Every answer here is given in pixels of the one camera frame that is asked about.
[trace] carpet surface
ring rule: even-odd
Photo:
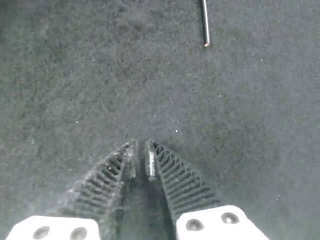
[[[204,49],[197,0],[0,0],[0,238],[131,138],[270,239],[319,238],[319,1],[207,5]]]

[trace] gray carpet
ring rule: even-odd
[[[131,138],[270,239],[319,238],[319,1],[207,4],[204,49],[197,0],[0,0],[1,239]]]

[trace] metal pin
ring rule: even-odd
[[[150,181],[156,179],[156,150],[152,145],[152,141],[145,142],[145,172]]]
[[[210,27],[209,27],[207,0],[201,0],[201,3],[202,3],[201,8],[202,8],[204,47],[208,47],[211,42],[210,42]]]

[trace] white mounting bracket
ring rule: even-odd
[[[236,206],[188,212],[176,221],[177,240],[268,240]]]

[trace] screw hole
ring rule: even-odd
[[[48,233],[50,231],[50,227],[48,226],[42,226],[40,228],[38,228],[34,233],[33,233],[33,239],[35,240],[40,240],[40,239],[43,239],[45,238]]]
[[[238,216],[232,212],[222,214],[221,219],[225,224],[237,224],[240,222]]]
[[[205,228],[202,222],[199,221],[198,219],[190,219],[189,221],[186,222],[185,227],[188,231],[196,231],[196,232],[201,231]]]
[[[84,240],[86,239],[88,231],[84,227],[77,227],[70,234],[70,240]]]

